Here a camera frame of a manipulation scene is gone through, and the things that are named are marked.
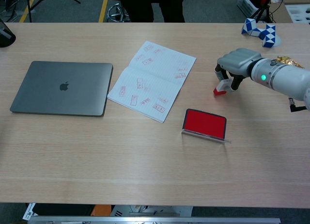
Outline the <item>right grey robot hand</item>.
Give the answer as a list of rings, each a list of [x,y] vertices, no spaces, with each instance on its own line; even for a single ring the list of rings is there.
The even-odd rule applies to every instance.
[[[240,83],[250,76],[249,67],[261,60],[259,52],[238,48],[217,60],[215,74],[219,80],[214,95],[223,95],[239,88]]]

